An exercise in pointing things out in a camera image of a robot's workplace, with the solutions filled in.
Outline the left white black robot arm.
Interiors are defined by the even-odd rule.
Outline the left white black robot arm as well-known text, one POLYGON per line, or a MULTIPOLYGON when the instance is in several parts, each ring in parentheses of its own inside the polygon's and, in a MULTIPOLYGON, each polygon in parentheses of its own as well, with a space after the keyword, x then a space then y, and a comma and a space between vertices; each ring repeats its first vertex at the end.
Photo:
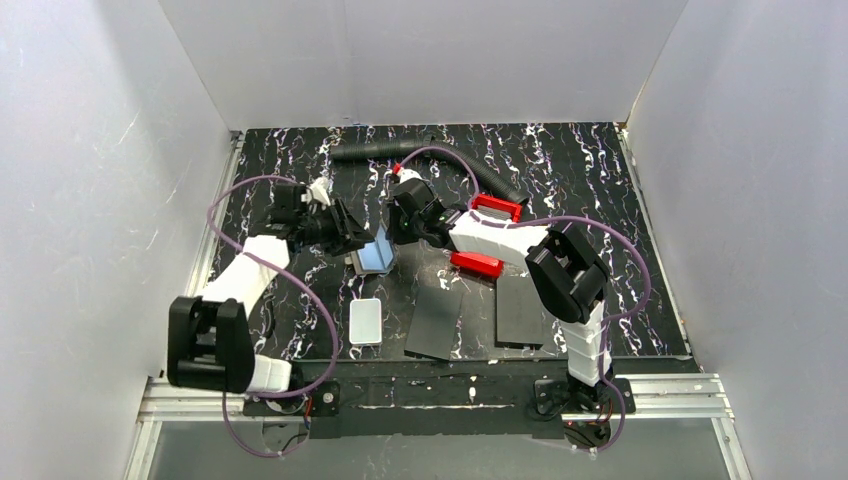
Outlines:
POLYGON ((248 317, 278 276, 291 276, 292 255, 316 246, 340 256, 373 241, 330 181, 279 185, 239 253, 193 297, 179 296, 168 314, 166 374, 176 387, 286 398, 308 392, 300 368, 255 352, 248 317))

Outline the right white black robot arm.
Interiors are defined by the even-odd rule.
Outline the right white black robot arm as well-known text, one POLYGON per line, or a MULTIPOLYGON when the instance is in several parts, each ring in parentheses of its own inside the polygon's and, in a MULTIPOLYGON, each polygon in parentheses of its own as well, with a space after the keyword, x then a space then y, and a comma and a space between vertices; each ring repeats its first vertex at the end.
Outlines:
POLYGON ((606 378, 611 357, 602 340, 608 267, 569 221, 522 226, 520 205, 478 195, 470 206, 445 206, 421 178, 406 173, 388 204, 388 237, 404 245, 425 241, 524 268, 541 304, 563 324, 572 348, 570 376, 588 386, 606 378))

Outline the red plastic tray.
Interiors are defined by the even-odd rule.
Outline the red plastic tray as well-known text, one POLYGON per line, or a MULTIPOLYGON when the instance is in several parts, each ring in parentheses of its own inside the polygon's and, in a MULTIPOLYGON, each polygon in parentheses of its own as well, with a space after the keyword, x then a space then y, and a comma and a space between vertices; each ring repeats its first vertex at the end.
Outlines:
POLYGON ((522 209, 518 203, 490 195, 475 196, 470 210, 463 213, 450 230, 454 249, 450 255, 451 264, 491 278, 498 278, 505 264, 523 266, 526 251, 516 232, 484 224, 484 221, 515 223, 521 219, 522 209))

